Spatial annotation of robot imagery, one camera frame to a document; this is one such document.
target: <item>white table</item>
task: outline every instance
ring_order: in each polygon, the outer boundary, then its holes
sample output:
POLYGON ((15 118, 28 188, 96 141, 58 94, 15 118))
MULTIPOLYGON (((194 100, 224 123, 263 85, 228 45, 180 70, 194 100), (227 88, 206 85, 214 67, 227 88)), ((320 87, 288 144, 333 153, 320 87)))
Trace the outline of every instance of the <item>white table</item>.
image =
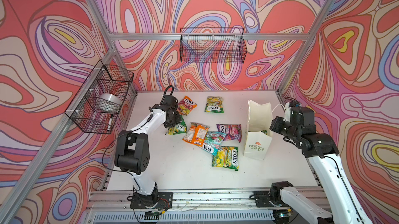
MULTIPOLYGON (((163 92, 138 93, 127 129, 135 127, 149 113, 148 107, 162 99, 163 92)), ((270 187, 273 182, 289 181, 296 187, 317 186, 312 171, 301 151, 282 136, 274 133, 272 143, 263 161, 244 157, 245 129, 248 116, 248 99, 263 104, 270 102, 274 108, 279 101, 275 91, 247 92, 174 92, 178 101, 188 96, 197 107, 184 116, 187 128, 191 122, 210 126, 217 131, 216 124, 241 124, 242 141, 223 142, 222 146, 237 146, 239 150, 239 170, 211 167, 212 155, 201 148, 182 140, 185 134, 165 135, 161 125, 148 135, 150 162, 147 173, 160 190, 172 189, 216 189, 216 188, 260 188, 270 187), (224 98, 223 114, 205 112, 206 98, 224 98)), ((273 117, 284 116, 282 107, 277 107, 273 117)), ((107 190, 132 190, 133 182, 124 172, 112 172, 107 190)))

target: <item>patterned wallpaper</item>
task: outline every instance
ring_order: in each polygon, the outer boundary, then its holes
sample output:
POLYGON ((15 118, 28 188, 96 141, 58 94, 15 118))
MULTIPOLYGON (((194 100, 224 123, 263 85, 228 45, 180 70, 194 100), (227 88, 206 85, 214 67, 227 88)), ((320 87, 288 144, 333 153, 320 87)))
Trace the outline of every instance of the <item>patterned wallpaper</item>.
MULTIPOLYGON (((85 0, 0 0, 0 204, 106 52, 85 0)), ((77 222, 130 101, 111 135, 70 128, 14 224, 77 222)))
POLYGON ((399 223, 399 0, 337 0, 285 96, 314 109, 373 223, 399 223))
MULTIPOLYGON (((242 26, 248 33, 306 33, 324 0, 97 0, 110 31, 180 32, 242 26)), ((247 41, 244 64, 182 64, 180 41, 119 41, 137 90, 277 89, 297 41, 247 41)))

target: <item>green candy bag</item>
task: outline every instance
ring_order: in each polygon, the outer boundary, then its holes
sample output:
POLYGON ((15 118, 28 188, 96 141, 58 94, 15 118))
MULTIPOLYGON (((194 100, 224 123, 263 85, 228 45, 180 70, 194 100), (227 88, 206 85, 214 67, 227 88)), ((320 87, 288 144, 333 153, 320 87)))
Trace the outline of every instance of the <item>green candy bag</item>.
POLYGON ((182 118, 182 122, 178 123, 175 126, 169 127, 169 129, 166 132, 168 135, 187 133, 187 126, 186 123, 184 122, 183 116, 180 115, 180 117, 182 118))
POLYGON ((238 171, 238 147, 220 146, 212 158, 212 167, 231 168, 238 171))
POLYGON ((222 97, 208 97, 206 100, 205 112, 223 113, 222 97))

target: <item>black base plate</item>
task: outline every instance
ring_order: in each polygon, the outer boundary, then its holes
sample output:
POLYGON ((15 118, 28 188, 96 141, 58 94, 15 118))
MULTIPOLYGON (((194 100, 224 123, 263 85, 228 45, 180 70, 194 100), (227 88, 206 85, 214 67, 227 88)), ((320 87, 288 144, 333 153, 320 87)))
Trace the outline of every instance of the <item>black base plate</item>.
MULTIPOLYGON (((273 208, 275 205, 270 203, 269 191, 254 191, 250 199, 255 200, 257 208, 273 208)), ((281 207, 289 207, 287 204, 282 204, 281 207)))
MULTIPOLYGON (((173 192, 158 192, 158 204, 154 206, 154 208, 172 208, 172 201, 173 201, 173 192), (161 200, 160 198, 165 199, 168 203, 169 206, 166 206, 166 202, 164 200, 161 200)), ((150 210, 151 208, 146 208, 144 206, 142 200, 140 199, 140 194, 139 193, 134 193, 132 197, 132 201, 130 202, 130 208, 131 209, 148 209, 150 210)))

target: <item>candy bag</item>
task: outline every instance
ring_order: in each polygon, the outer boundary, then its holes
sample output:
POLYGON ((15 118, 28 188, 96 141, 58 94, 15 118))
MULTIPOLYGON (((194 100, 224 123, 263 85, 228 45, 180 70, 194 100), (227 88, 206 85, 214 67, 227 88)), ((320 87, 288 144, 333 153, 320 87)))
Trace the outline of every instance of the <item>candy bag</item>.
POLYGON ((206 100, 205 111, 213 113, 223 113, 222 97, 208 97, 206 100))
POLYGON ((197 107, 197 104, 191 101, 189 97, 185 96, 183 100, 179 102, 177 111, 180 113, 180 115, 187 116, 188 113, 190 113, 190 111, 192 111, 195 107, 197 107))
POLYGON ((216 156, 217 150, 219 149, 220 144, 222 143, 225 136, 226 134, 223 134, 222 132, 208 131, 208 133, 206 133, 206 137, 203 141, 202 147, 200 148, 216 156))
POLYGON ((186 123, 184 122, 183 116, 180 116, 180 118, 182 119, 182 122, 178 123, 175 126, 169 127, 169 129, 166 132, 168 135, 187 133, 187 126, 186 123))
POLYGON ((238 147, 220 146, 212 158, 212 167, 231 168, 238 171, 238 147))
POLYGON ((183 138, 183 140, 189 143, 193 143, 197 146, 202 146, 208 129, 209 126, 199 123, 191 123, 190 130, 187 132, 187 135, 183 138))
POLYGON ((241 124, 217 124, 217 130, 227 134, 223 141, 237 139, 241 142, 241 124))

